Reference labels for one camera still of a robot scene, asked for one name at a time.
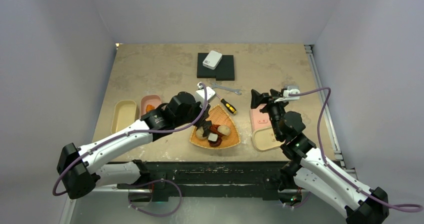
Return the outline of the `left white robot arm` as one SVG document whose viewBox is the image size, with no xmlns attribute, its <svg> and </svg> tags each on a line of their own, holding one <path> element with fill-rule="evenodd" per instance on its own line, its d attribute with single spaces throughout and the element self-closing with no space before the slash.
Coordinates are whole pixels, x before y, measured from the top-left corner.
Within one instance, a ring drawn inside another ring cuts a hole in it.
<svg viewBox="0 0 424 224">
<path fill-rule="evenodd" d="M 118 163 L 113 159 L 172 133 L 199 126 L 208 117 L 209 108 L 207 92 L 196 100 L 190 93 L 182 91 L 168 103 L 104 139 L 82 146 L 75 146 L 72 142 L 65 145 L 56 167 L 59 177 L 52 194 L 66 194 L 74 200 L 102 186 L 128 184 L 138 189 L 146 187 L 149 175 L 141 161 Z"/>
</svg>

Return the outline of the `black metal tongs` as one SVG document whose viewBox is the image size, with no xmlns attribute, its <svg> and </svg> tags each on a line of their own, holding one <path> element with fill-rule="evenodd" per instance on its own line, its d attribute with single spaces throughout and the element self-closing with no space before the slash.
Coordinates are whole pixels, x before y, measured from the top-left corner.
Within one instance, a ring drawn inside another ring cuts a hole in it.
<svg viewBox="0 0 424 224">
<path fill-rule="evenodd" d="M 205 140 L 208 138 L 209 134 L 210 134 L 210 128 L 212 126 L 212 122 L 210 120 L 203 120 L 199 126 L 197 127 L 196 130 L 196 137 L 200 140 Z"/>
</svg>

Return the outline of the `orange fried chicken piece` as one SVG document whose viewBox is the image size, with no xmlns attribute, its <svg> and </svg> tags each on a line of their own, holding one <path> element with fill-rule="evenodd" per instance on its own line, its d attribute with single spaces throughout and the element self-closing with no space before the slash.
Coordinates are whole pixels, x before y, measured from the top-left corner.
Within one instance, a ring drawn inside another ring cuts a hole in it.
<svg viewBox="0 0 424 224">
<path fill-rule="evenodd" d="M 155 109 L 156 109 L 156 107 L 155 107 L 154 105 L 148 104 L 148 105 L 145 107 L 145 112 L 146 112 L 146 113 L 148 113 L 148 112 L 153 111 L 153 110 L 155 110 Z"/>
</svg>

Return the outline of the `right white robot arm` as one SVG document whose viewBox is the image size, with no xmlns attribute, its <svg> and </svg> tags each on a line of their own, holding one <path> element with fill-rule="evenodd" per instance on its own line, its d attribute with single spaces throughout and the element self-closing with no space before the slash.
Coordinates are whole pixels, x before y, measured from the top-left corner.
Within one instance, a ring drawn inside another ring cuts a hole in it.
<svg viewBox="0 0 424 224">
<path fill-rule="evenodd" d="M 295 185 L 303 188 L 337 210 L 348 224 L 381 224 L 389 216 L 382 204 L 388 194 L 380 187 L 372 189 L 353 178 L 331 161 L 322 149 L 309 139 L 300 113 L 286 111 L 288 99 L 299 90 L 288 87 L 269 93 L 251 90 L 251 109 L 268 114 L 274 137 L 289 162 L 280 170 L 279 190 Z"/>
</svg>

